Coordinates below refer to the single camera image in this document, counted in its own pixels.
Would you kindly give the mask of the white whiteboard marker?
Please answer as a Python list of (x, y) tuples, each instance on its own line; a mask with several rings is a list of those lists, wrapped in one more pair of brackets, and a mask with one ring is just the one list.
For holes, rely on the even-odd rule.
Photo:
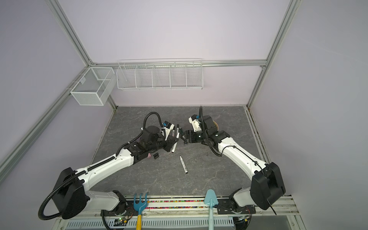
[(177, 135), (176, 135), (176, 143), (173, 145), (173, 147), (172, 147), (172, 153), (174, 153), (175, 152), (175, 149), (176, 149), (176, 146), (177, 146), (177, 143), (178, 143), (178, 141), (179, 141), (179, 139), (180, 139), (180, 133), (178, 132), (177, 133)]
[(179, 156), (179, 158), (180, 158), (180, 161), (181, 161), (182, 167), (183, 167), (183, 169), (184, 169), (184, 171), (185, 171), (185, 174), (188, 174), (188, 170), (187, 170), (186, 164), (185, 164), (185, 162), (184, 162), (184, 159), (182, 158), (182, 156)]

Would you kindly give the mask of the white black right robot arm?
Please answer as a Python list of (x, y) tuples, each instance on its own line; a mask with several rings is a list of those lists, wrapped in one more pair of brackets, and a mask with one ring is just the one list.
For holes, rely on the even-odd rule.
[(267, 210), (286, 193), (286, 188), (278, 165), (266, 163), (241, 147), (227, 132), (219, 130), (212, 117), (203, 114), (199, 108), (197, 115), (189, 118), (191, 130), (181, 132), (186, 143), (201, 143), (210, 148), (218, 157), (232, 160), (251, 180), (249, 188), (240, 188), (230, 196), (229, 209), (240, 213), (247, 206), (256, 205)]

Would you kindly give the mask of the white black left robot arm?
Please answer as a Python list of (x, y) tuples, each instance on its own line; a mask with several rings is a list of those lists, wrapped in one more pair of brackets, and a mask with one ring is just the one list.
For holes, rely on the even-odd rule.
[(84, 211), (107, 211), (115, 215), (125, 214), (126, 198), (118, 191), (96, 192), (91, 188), (110, 175), (148, 158), (159, 150), (170, 152), (178, 142), (171, 136), (174, 124), (165, 121), (159, 126), (147, 126), (150, 112), (143, 121), (141, 132), (131, 141), (121, 145), (117, 152), (92, 165), (73, 170), (63, 170), (51, 191), (38, 210), (40, 220), (57, 217), (70, 219)]

